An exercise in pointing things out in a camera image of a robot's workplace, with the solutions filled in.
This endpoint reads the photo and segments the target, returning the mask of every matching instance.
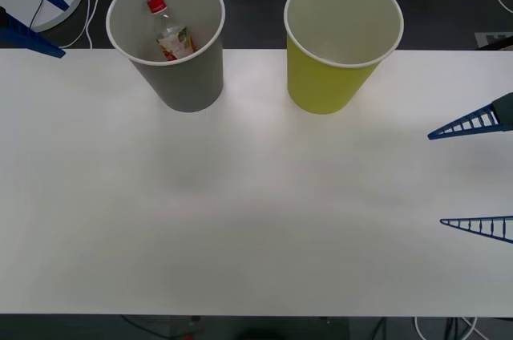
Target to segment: red bottle cap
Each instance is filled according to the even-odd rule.
[[[158,13],[167,7],[164,0],[148,0],[147,6],[150,8],[152,14]]]

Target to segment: bottle label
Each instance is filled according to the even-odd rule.
[[[169,61],[188,57],[196,51],[196,46],[187,31],[187,27],[184,27],[180,33],[169,35],[157,42]]]

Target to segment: gray paper cup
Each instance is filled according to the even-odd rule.
[[[113,0],[107,34],[116,50],[130,59],[159,97],[177,111],[199,111],[223,90],[223,0],[165,0],[173,18],[187,26],[197,52],[167,61],[156,42],[147,0]]]

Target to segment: paper cup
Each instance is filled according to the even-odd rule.
[[[287,0],[289,94],[306,111],[342,109],[404,29],[395,0]]]
[[[131,60],[160,98],[178,111],[210,106],[223,89],[223,0],[165,0],[173,18],[189,29],[198,49],[167,61],[156,42],[147,0],[113,0],[107,12],[112,45]]]

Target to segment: cup rim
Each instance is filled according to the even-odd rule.
[[[394,45],[385,54],[383,54],[382,56],[380,56],[380,57],[378,57],[376,59],[373,59],[373,60],[368,61],[368,62],[363,62],[363,63],[336,63],[336,62],[330,61],[328,59],[321,58],[321,57],[315,55],[314,53],[306,50],[297,41],[296,37],[294,37],[294,35],[293,35],[293,32],[290,30],[290,26],[289,26],[289,5],[290,5],[291,1],[292,0],[287,0],[287,2],[285,3],[285,11],[284,11],[284,14],[283,14],[283,19],[284,19],[284,23],[285,23],[285,29],[287,30],[287,35],[290,37],[292,42],[294,42],[294,44],[299,48],[299,50],[301,50],[303,53],[308,55],[310,58],[313,58],[313,59],[317,60],[320,63],[324,63],[325,65],[330,65],[330,66],[333,66],[333,67],[341,67],[341,68],[345,68],[345,69],[360,69],[360,68],[363,68],[363,67],[372,66],[372,65],[374,65],[376,63],[381,62],[383,59],[385,59],[390,54],[392,54],[392,52],[395,49],[397,49],[399,43],[401,42],[402,34],[404,32],[404,18],[402,16],[401,7],[397,3],[397,1],[396,0],[390,0],[394,4],[394,7],[396,8],[396,10],[397,10],[397,12],[399,14],[400,23],[399,23],[398,37],[395,40]]]
[[[108,36],[109,40],[111,41],[112,46],[114,46],[114,48],[117,51],[119,51],[122,55],[124,55],[125,57],[127,57],[128,59],[130,59],[133,62],[141,63],[143,65],[148,65],[148,66],[173,66],[173,65],[178,65],[180,63],[185,63],[191,59],[198,57],[200,54],[204,53],[219,38],[221,31],[223,30],[223,27],[224,27],[224,20],[226,18],[226,9],[224,7],[224,1],[219,0],[219,3],[221,4],[220,24],[219,24],[219,27],[217,28],[216,33],[212,36],[212,38],[207,42],[206,45],[201,47],[195,53],[192,53],[191,55],[184,57],[182,59],[177,59],[176,61],[166,61],[166,62],[147,61],[145,59],[140,59],[140,58],[134,57],[133,55],[129,55],[125,50],[123,50],[121,47],[119,47],[119,45],[114,40],[114,37],[112,36],[112,33],[111,33],[111,14],[112,14],[113,7],[117,1],[118,0],[112,0],[111,4],[109,6],[109,9],[107,11],[107,17],[105,20],[105,24],[106,24],[106,28],[107,28],[107,36]]]

